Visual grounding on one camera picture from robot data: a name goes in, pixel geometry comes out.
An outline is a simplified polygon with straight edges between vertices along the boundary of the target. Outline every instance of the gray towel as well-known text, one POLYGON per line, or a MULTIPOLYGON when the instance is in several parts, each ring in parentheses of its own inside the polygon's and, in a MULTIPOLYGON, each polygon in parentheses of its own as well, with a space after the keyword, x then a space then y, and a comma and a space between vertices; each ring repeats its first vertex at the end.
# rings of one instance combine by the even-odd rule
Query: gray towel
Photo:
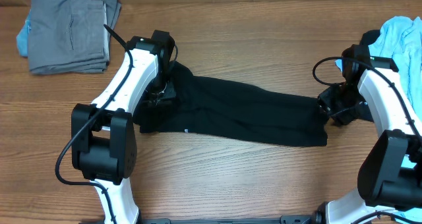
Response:
POLYGON ((117 0, 32 0, 28 62, 34 74, 102 72, 109 34, 120 11, 117 0))

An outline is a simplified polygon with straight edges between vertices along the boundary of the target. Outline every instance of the brown floor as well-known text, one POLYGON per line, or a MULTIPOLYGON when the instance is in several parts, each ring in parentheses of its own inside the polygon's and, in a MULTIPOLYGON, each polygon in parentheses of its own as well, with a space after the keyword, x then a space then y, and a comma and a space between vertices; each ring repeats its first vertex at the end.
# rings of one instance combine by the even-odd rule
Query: brown floor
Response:
MULTIPOLYGON (((421 9, 422 1, 125 5, 116 31, 126 40, 149 37, 155 29, 170 31, 179 61, 196 75, 316 97, 326 88, 312 78, 318 60, 340 55, 393 16, 414 18, 421 9)), ((31 75, 15 43, 28 10, 0 8, 0 223, 99 219, 103 211, 94 189, 65 186, 53 170, 70 137, 73 107, 104 90, 123 50, 112 40, 104 74, 31 75)), ((343 79, 333 64, 318 74, 328 81, 343 79)), ((136 133, 135 202, 145 218, 311 213, 356 186, 360 165, 377 140, 374 125, 362 121, 326 130, 327 147, 302 149, 197 134, 136 133)), ((69 155, 61 172, 82 180, 69 155)))

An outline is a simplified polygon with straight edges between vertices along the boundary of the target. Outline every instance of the white leg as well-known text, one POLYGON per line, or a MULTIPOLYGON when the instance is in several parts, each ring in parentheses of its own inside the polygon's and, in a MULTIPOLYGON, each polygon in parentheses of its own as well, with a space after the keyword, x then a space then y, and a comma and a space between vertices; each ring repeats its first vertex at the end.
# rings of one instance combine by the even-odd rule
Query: white leg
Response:
MULTIPOLYGON (((359 218, 375 211, 393 213, 396 209, 386 206, 369 207, 360 197, 357 188, 338 200, 331 201, 326 206, 325 218, 327 224, 352 223, 359 218)), ((366 223, 376 217, 369 218, 361 223, 366 223)))
MULTIPOLYGON (((120 185, 114 185, 110 181, 103 181, 96 179, 91 182, 102 184, 110 196, 111 206, 113 208, 114 215, 118 224, 135 224, 138 216, 139 209, 135 204, 132 196, 131 182, 129 178, 123 179, 120 185)), ((95 187, 98 195, 100 196, 101 205, 105 213, 104 224, 113 224, 111 221, 110 211, 106 196, 102 194, 101 189, 95 187)))

